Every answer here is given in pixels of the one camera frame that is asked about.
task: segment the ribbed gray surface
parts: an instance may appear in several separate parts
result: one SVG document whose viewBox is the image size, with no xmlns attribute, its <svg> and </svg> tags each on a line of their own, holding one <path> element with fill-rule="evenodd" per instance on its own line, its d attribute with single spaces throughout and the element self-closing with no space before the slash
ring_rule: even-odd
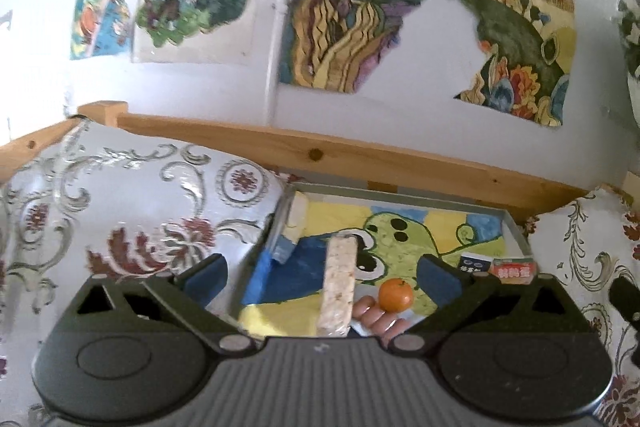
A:
<svg viewBox="0 0 640 427">
<path fill-rule="evenodd" d="M 170 385 L 159 382 L 158 385 Z M 53 420 L 51 427 L 71 427 Z M 428 366 L 375 339 L 270 339 L 227 360 L 189 404 L 146 427 L 506 427 L 445 393 Z M 567 427 L 595 427 L 583 418 Z"/>
</svg>

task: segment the white wall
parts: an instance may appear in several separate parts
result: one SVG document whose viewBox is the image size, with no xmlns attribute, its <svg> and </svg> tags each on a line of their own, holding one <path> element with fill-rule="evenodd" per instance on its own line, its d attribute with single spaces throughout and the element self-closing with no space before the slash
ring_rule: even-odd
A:
<svg viewBox="0 0 640 427">
<path fill-rule="evenodd" d="M 405 18 L 404 42 L 356 95 L 277 86 L 274 58 L 285 0 L 258 0 L 247 66 L 133 64 L 127 55 L 68 60 L 75 0 L 0 0 L 14 10 L 10 57 L 0 67 L 12 137 L 74 105 L 127 100 L 132 112 L 274 124 L 411 147 L 589 188 L 620 184 L 636 161 L 615 0 L 576 0 L 577 51 L 560 129 L 453 100 L 483 56 L 474 19 L 457 0 L 425 0 Z"/>
</svg>

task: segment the small box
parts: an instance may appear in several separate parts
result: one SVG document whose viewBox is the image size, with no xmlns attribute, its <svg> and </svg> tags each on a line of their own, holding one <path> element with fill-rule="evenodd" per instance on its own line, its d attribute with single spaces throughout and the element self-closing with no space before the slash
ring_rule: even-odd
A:
<svg viewBox="0 0 640 427">
<path fill-rule="evenodd" d="M 530 257 L 522 259 L 494 259 L 489 273 L 502 284 L 529 284 L 538 272 L 538 265 Z"/>
<path fill-rule="evenodd" d="M 458 269 L 467 273 L 488 272 L 493 260 L 493 257 L 477 253 L 463 253 L 458 261 Z"/>
</svg>

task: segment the red flower pattern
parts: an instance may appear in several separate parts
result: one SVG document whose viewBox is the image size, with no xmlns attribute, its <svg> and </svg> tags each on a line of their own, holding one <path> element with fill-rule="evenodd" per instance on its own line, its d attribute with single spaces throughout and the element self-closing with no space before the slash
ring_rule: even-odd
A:
<svg viewBox="0 0 640 427">
<path fill-rule="evenodd" d="M 636 212 L 630 212 L 625 214 L 625 217 L 626 220 L 631 223 L 631 225 L 622 225 L 626 237 L 628 237 L 630 241 L 640 241 L 640 215 Z M 634 246 L 633 256 L 636 261 L 640 261 L 640 245 Z"/>
<path fill-rule="evenodd" d="M 25 219 L 25 228 L 29 232 L 40 232 L 47 224 L 49 205 L 47 203 L 34 204 L 28 211 Z"/>
<path fill-rule="evenodd" d="M 593 317 L 592 320 L 589 321 L 589 325 L 591 329 L 595 331 L 597 334 L 600 334 L 600 330 L 602 329 L 602 321 L 599 317 Z"/>
<path fill-rule="evenodd" d="M 207 219 L 192 217 L 191 219 L 183 219 L 182 227 L 190 232 L 191 243 L 202 243 L 209 248 L 215 245 L 213 238 L 213 227 Z"/>
<path fill-rule="evenodd" d="M 110 256 L 87 248 L 90 272 L 112 279 L 148 277 L 164 270 L 180 273 L 204 259 L 207 248 L 215 244 L 213 227 L 207 219 L 199 217 L 183 219 L 180 225 L 164 225 L 162 233 L 159 243 L 150 245 L 148 235 L 138 232 L 134 252 L 130 253 L 124 227 L 113 230 L 107 241 Z"/>
<path fill-rule="evenodd" d="M 87 248 L 86 256 L 89 263 L 89 271 L 93 275 L 103 274 L 112 279 L 120 279 L 125 275 L 136 277 L 147 277 L 166 268 L 167 263 L 158 263 L 152 254 L 155 247 L 147 248 L 148 236 L 144 232 L 138 232 L 136 236 L 135 253 L 137 256 L 129 254 L 130 243 L 123 228 L 113 230 L 107 244 L 111 254 L 113 264 L 118 268 L 114 269 L 108 262 L 108 257 L 101 253 L 95 253 Z"/>
<path fill-rule="evenodd" d="M 530 235 L 536 231 L 536 223 L 540 221 L 538 216 L 527 217 L 527 220 L 524 222 L 524 232 L 525 235 Z"/>
<path fill-rule="evenodd" d="M 598 416 L 609 427 L 640 427 L 640 382 L 625 375 L 613 377 Z"/>
<path fill-rule="evenodd" d="M 258 188 L 258 180 L 254 173 L 245 169 L 232 172 L 231 184 L 236 192 L 242 192 L 242 194 L 248 194 Z"/>
</svg>

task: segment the finger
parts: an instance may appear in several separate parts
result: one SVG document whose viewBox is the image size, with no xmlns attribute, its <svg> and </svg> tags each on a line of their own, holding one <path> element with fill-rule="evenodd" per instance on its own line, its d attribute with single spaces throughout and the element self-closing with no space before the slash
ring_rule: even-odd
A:
<svg viewBox="0 0 640 427">
<path fill-rule="evenodd" d="M 360 317 L 364 315 L 364 312 L 372 306 L 375 306 L 375 304 L 376 300 L 371 295 L 365 295 L 363 298 L 358 299 L 358 301 L 353 305 L 351 317 L 359 321 Z"/>
<path fill-rule="evenodd" d="M 383 312 L 380 306 L 376 304 L 375 306 L 372 306 L 371 308 L 369 308 L 367 311 L 364 312 L 364 315 L 360 317 L 360 323 L 365 328 L 370 328 L 373 326 L 376 320 L 378 320 L 384 314 L 385 312 Z"/>
<path fill-rule="evenodd" d="M 409 329 L 410 326 L 411 322 L 409 322 L 407 319 L 396 320 L 396 322 L 394 322 L 394 325 L 386 330 L 386 333 L 382 336 L 382 345 L 385 347 L 388 346 L 388 343 L 389 341 L 391 341 L 391 339 L 397 337 L 401 333 L 404 333 Z"/>
<path fill-rule="evenodd" d="M 375 336 L 382 337 L 396 320 L 398 320 L 398 314 L 386 312 L 369 329 Z"/>
</svg>

